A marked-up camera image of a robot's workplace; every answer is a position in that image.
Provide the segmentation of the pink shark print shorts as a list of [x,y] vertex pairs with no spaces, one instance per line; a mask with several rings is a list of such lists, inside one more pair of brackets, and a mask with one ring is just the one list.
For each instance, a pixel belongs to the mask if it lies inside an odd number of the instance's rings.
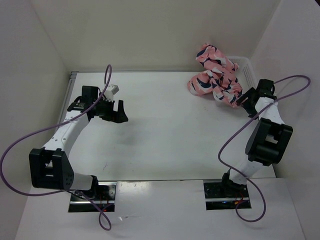
[[239,65],[207,43],[202,45],[195,60],[204,71],[188,81],[189,92],[194,96],[212,94],[216,101],[236,108],[236,101],[243,95],[243,88],[236,77]]

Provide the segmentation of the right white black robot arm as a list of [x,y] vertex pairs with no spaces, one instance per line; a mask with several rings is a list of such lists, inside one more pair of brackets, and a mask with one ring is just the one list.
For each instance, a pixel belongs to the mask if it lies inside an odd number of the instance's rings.
[[278,164],[293,134],[278,111],[274,82],[260,79],[256,88],[250,88],[236,104],[245,109],[252,120],[258,120],[245,147],[247,159],[237,165],[238,173],[229,169],[222,176],[219,191],[225,197],[237,196],[252,177],[263,167]]

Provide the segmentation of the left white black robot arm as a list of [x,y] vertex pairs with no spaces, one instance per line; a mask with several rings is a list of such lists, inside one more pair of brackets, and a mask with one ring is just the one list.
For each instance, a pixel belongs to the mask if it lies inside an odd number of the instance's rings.
[[65,122],[42,147],[29,153],[31,182],[42,189],[81,191],[89,200],[100,194],[98,178],[95,175],[76,173],[69,161],[71,149],[82,130],[91,119],[99,117],[104,121],[121,124],[128,122],[123,100],[114,110],[114,95],[117,85],[109,85],[105,93],[99,93],[96,86],[83,86],[81,95],[68,107]]

